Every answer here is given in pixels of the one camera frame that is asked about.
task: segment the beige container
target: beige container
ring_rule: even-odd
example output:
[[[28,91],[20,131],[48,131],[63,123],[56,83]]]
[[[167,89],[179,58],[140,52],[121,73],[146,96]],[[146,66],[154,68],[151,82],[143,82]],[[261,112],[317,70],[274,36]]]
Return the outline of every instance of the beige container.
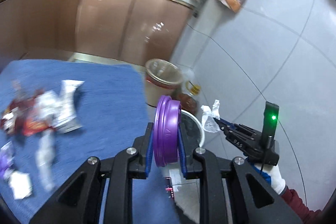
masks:
[[[147,104],[156,107],[162,95],[171,95],[181,86],[183,75],[172,63],[162,59],[146,62],[145,93]]]

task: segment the gloved hand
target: gloved hand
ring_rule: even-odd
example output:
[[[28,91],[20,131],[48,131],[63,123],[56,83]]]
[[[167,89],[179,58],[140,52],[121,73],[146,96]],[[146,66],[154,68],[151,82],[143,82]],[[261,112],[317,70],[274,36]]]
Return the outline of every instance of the gloved hand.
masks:
[[[252,167],[260,173],[261,164],[252,164]],[[278,195],[282,194],[286,188],[286,181],[281,177],[279,166],[273,166],[265,164],[261,172],[261,176],[271,185],[272,189],[277,192]]]

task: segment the brown cabinet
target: brown cabinet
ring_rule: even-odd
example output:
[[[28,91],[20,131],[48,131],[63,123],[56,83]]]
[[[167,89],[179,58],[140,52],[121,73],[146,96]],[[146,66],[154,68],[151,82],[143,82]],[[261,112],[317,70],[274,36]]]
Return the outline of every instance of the brown cabinet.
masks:
[[[22,0],[6,0],[0,4],[0,72],[26,52],[21,8]]]
[[[132,0],[82,0],[76,51],[118,59]]]
[[[169,60],[190,13],[170,0],[136,0],[120,60],[138,65],[152,58]]]
[[[191,9],[171,0],[6,0],[0,70],[11,60],[82,52],[144,65],[169,60]]]
[[[22,18],[28,48],[75,50],[79,0],[23,0]]]

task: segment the purple lid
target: purple lid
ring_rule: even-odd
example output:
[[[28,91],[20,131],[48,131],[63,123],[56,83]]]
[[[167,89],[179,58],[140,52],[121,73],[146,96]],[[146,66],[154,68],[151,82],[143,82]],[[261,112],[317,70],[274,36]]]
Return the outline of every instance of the purple lid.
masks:
[[[170,96],[161,96],[157,104],[153,147],[157,166],[177,162],[177,130],[181,121],[181,104]]]
[[[7,155],[0,153],[0,178],[4,179],[6,170],[10,167]]]
[[[164,161],[177,162],[177,129],[181,116],[181,104],[179,101],[170,100],[165,112],[163,128]]]
[[[158,163],[160,163],[159,155],[158,155],[158,149],[157,149],[157,142],[158,142],[158,126],[159,126],[159,110],[161,109],[161,105],[163,102],[164,97],[161,96],[156,107],[156,113],[155,113],[155,120],[154,120],[154,126],[153,126],[153,146],[154,146],[154,158],[157,166],[160,166]]]

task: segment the gray tile wall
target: gray tile wall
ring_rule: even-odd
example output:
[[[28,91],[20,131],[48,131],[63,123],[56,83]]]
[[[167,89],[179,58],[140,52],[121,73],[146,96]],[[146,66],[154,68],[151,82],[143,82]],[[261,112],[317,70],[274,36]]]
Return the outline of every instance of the gray tile wall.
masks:
[[[336,187],[336,1],[248,0],[221,14],[211,33],[191,21],[173,62],[194,70],[224,119],[260,130],[265,101],[277,103],[282,176],[311,210],[323,208]],[[221,135],[205,147],[241,154]]]

